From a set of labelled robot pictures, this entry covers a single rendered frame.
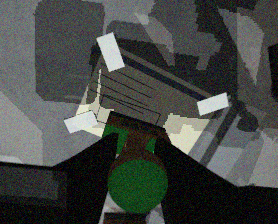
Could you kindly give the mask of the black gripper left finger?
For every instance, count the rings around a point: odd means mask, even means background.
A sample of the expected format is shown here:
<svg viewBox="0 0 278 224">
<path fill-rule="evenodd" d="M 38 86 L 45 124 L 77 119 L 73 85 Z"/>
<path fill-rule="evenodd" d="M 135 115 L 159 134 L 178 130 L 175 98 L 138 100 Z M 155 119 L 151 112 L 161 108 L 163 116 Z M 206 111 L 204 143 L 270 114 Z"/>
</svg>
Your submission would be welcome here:
<svg viewBox="0 0 278 224">
<path fill-rule="evenodd" d="M 98 224 L 118 135 L 52 167 L 0 161 L 0 224 Z"/>
</svg>

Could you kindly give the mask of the cream paper card taped down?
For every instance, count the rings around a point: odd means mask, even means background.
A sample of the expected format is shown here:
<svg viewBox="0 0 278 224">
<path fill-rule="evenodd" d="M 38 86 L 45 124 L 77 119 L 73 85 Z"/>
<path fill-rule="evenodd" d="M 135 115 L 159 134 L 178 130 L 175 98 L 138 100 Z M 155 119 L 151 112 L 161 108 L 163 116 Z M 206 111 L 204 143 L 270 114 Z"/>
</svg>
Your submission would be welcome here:
<svg viewBox="0 0 278 224">
<path fill-rule="evenodd" d="M 188 155 L 216 110 L 228 107 L 227 92 L 213 96 L 120 48 L 114 34 L 96 38 L 101 55 L 69 133 L 102 137 L 110 110 L 165 128 L 171 144 Z"/>
</svg>

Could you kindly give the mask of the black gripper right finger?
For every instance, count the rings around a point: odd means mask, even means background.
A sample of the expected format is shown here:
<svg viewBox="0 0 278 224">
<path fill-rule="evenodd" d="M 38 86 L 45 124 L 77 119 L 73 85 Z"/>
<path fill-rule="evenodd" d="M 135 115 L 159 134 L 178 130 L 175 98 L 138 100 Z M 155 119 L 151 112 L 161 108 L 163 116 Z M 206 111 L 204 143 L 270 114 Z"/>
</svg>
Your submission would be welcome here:
<svg viewBox="0 0 278 224">
<path fill-rule="evenodd" d="M 278 188 L 229 183 L 164 138 L 154 154 L 168 177 L 165 224 L 278 224 Z"/>
</svg>

